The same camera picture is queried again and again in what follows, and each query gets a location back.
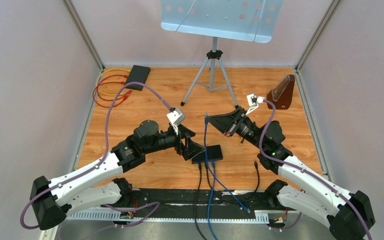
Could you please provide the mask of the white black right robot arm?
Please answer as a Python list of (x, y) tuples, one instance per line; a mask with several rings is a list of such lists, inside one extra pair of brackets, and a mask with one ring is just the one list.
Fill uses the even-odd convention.
[(227, 137), (237, 134), (256, 146), (257, 158), (266, 170), (301, 188), (276, 180), (266, 190), (270, 208), (284, 206), (300, 211), (327, 227), (337, 240), (371, 240), (370, 228), (376, 220), (369, 197), (360, 190), (342, 188), (309, 168), (283, 146), (286, 137), (280, 122), (273, 118), (271, 115), (259, 127), (244, 108), (238, 107), (230, 113), (207, 115), (205, 121)]

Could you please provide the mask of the black network switch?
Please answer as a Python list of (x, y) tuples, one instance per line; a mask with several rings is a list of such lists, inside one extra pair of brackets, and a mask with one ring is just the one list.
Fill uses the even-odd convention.
[(207, 146), (207, 151), (199, 153), (191, 162), (192, 164), (204, 164), (206, 162), (220, 161), (223, 158), (221, 145), (217, 144)]

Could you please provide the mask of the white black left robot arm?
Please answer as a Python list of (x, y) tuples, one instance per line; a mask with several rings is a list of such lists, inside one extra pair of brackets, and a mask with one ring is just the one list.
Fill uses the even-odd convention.
[(60, 177), (36, 178), (30, 201), (37, 228), (51, 229), (76, 212), (100, 205), (129, 206), (133, 193), (126, 180), (117, 178), (100, 188), (95, 184), (143, 164), (150, 153), (173, 148), (184, 160), (193, 159), (205, 151), (192, 140), (194, 136), (195, 132), (183, 125), (161, 131), (154, 120), (145, 120), (96, 161)]

